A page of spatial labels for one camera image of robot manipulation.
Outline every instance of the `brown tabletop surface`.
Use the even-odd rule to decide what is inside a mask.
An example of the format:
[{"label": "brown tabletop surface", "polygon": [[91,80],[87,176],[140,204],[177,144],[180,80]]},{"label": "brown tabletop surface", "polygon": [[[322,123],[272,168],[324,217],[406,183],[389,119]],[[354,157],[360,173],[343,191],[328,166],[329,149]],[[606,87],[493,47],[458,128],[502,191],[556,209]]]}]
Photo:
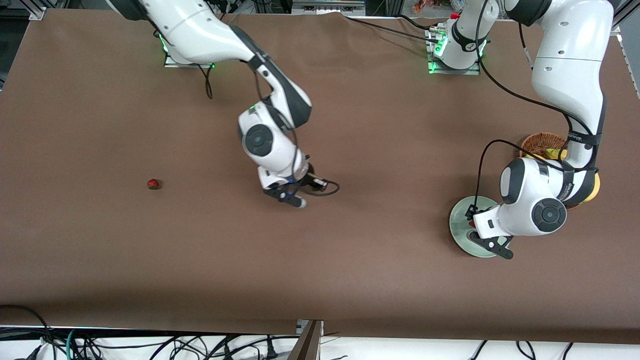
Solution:
[{"label": "brown tabletop surface", "polygon": [[[640,343],[640,101],[615,37],[602,189],[506,261],[458,248],[449,212],[490,140],[565,136],[562,116],[484,75],[428,74],[423,41],[339,14],[236,24],[309,94],[300,148],[342,190],[303,210],[262,193],[236,135],[257,102],[246,65],[216,64],[209,100],[198,69],[163,68],[149,23],[48,10],[0,94],[1,303],[53,325],[290,333],[318,318],[343,336]],[[535,53],[541,29],[525,37]],[[491,38],[486,66],[535,97],[516,24]],[[489,151],[481,195],[499,198],[513,156]],[[33,320],[0,314],[14,322]]]}]

